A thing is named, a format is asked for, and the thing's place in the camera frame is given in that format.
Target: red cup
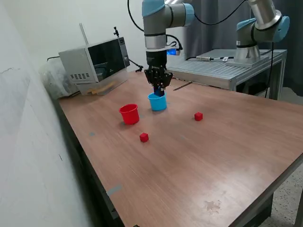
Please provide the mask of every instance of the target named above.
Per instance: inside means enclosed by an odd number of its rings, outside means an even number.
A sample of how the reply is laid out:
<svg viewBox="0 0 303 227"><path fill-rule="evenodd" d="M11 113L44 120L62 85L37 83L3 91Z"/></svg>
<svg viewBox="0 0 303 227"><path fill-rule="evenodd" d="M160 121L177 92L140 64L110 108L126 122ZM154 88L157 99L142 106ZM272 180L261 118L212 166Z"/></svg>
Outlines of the red cup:
<svg viewBox="0 0 303 227"><path fill-rule="evenodd" d="M120 108L124 123L127 125L136 124L139 121L138 105L127 104Z"/></svg>

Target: blue cup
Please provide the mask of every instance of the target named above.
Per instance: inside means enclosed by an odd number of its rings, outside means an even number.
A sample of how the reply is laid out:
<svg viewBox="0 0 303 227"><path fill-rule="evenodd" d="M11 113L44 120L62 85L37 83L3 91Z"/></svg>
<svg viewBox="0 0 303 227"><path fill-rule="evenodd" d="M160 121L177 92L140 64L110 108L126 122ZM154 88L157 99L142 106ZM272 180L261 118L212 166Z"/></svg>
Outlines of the blue cup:
<svg viewBox="0 0 303 227"><path fill-rule="evenodd" d="M159 97L159 96L155 95L154 93L151 93L148 96L148 99L151 103L151 109L153 111L161 111L161 110L165 110L167 108L166 94L162 97Z"/></svg>

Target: plastic bag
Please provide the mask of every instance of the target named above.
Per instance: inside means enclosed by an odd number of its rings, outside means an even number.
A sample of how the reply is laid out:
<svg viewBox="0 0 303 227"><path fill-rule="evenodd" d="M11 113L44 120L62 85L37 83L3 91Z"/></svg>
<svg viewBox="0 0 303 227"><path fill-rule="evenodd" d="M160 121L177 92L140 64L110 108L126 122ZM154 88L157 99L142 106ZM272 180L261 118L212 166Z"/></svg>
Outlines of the plastic bag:
<svg viewBox="0 0 303 227"><path fill-rule="evenodd" d="M79 91L76 85L70 82L60 58L50 59L41 67L39 73L44 87L54 99L70 96Z"/></svg>

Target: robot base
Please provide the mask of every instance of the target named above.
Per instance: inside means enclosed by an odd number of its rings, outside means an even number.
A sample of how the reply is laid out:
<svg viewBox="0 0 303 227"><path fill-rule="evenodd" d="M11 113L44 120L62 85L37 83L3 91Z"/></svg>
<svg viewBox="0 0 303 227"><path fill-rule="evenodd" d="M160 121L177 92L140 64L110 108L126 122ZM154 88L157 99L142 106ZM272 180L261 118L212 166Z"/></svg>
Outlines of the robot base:
<svg viewBox="0 0 303 227"><path fill-rule="evenodd" d="M228 66L240 66L252 68L268 60L268 56L262 56L257 45L251 47L237 48L234 60L228 61Z"/></svg>

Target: table leg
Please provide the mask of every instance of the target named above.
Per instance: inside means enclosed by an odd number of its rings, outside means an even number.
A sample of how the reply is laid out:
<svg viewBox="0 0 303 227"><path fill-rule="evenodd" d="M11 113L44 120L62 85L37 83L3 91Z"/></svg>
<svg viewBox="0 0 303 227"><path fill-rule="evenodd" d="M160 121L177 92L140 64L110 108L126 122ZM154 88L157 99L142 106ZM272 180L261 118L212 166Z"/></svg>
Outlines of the table leg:
<svg viewBox="0 0 303 227"><path fill-rule="evenodd" d="M271 80L270 80L270 93L269 98L279 100L282 94L284 71L286 60L281 61L272 68Z"/></svg>
<svg viewBox="0 0 303 227"><path fill-rule="evenodd" d="M256 215L244 227L255 227L261 225L271 216L274 195L272 194L258 209Z"/></svg>
<svg viewBox="0 0 303 227"><path fill-rule="evenodd" d="M294 227L303 227L303 191L301 194L299 209L298 209L297 218L295 220Z"/></svg>

